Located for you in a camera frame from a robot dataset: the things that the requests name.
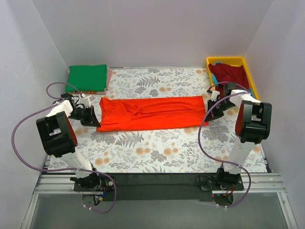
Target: orange-red cloth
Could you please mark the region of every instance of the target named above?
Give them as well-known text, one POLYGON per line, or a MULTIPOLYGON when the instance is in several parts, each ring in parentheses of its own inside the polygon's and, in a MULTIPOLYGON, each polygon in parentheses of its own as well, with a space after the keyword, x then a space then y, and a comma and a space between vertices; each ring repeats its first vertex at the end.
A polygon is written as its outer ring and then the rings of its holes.
POLYGON ((156 130, 199 126, 205 108, 202 96, 149 99, 102 98, 103 131, 156 130))

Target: gray floor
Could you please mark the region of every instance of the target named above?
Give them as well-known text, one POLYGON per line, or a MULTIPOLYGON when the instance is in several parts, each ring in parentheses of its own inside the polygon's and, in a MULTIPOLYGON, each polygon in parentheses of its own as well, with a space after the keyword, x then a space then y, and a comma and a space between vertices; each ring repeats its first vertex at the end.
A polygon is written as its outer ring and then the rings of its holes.
MULTIPOLYGON (((249 194, 237 207, 204 206, 196 200, 118 201, 102 215, 83 208, 81 195, 39 196, 31 229, 286 229, 276 193, 249 194)), ((106 209, 104 202, 99 208, 106 209)))

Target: red cloth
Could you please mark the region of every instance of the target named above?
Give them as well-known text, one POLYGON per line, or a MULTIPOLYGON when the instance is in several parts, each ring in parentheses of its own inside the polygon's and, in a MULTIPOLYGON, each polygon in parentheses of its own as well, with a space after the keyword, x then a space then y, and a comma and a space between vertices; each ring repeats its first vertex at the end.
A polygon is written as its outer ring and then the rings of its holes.
MULTIPOLYGON (((215 65, 209 64, 209 69, 218 82, 235 82, 244 86, 246 89, 249 89, 248 78, 244 66, 234 67, 225 63, 217 63, 215 65)), ((216 86, 216 90, 220 91, 221 95, 224 91, 222 85, 216 86)))
POLYGON ((199 126, 205 115, 202 96, 121 100, 102 98, 100 106, 102 121, 98 132, 199 126))

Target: yellow plastic basket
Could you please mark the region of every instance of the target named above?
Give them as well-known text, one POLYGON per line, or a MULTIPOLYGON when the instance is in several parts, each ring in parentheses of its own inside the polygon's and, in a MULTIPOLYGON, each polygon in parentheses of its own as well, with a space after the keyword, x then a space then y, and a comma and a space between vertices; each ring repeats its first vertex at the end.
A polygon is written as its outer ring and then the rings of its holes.
POLYGON ((210 56, 208 58, 206 58, 206 69, 208 70, 209 76, 210 76, 210 81, 211 81, 211 85, 213 85, 213 80, 212 80, 212 73, 208 67, 209 64, 214 64, 216 61, 221 61, 222 63, 226 63, 229 64, 231 66, 244 66, 244 70, 246 71, 247 74, 247 78, 248 78, 248 82, 249 82, 249 86, 253 91, 253 94, 255 96, 255 98, 257 100, 259 100, 259 96, 257 93, 257 90, 255 88, 255 85, 253 83, 251 74, 249 72, 248 66, 246 64, 246 61, 244 60, 244 58, 242 56, 210 56))

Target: yellow bin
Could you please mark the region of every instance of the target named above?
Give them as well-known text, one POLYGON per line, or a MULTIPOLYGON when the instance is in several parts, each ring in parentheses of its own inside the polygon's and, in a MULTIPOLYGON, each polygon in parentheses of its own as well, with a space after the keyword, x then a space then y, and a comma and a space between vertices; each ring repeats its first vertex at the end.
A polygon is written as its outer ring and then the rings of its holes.
POLYGON ((231 66, 244 66, 244 70, 246 71, 247 74, 247 78, 248 78, 248 82, 249 82, 249 86, 253 91, 253 94, 255 96, 255 98, 257 100, 259 100, 259 96, 257 94, 257 90, 255 88, 255 85, 253 83, 251 74, 249 72, 248 66, 246 64, 246 61, 244 60, 244 58, 242 56, 210 56, 208 58, 206 58, 206 69, 208 70, 209 76, 210 76, 210 82, 211 85, 213 85, 213 80, 212 80, 212 73, 209 69, 209 64, 214 64, 216 61, 221 61, 222 63, 226 63, 229 64, 231 66))

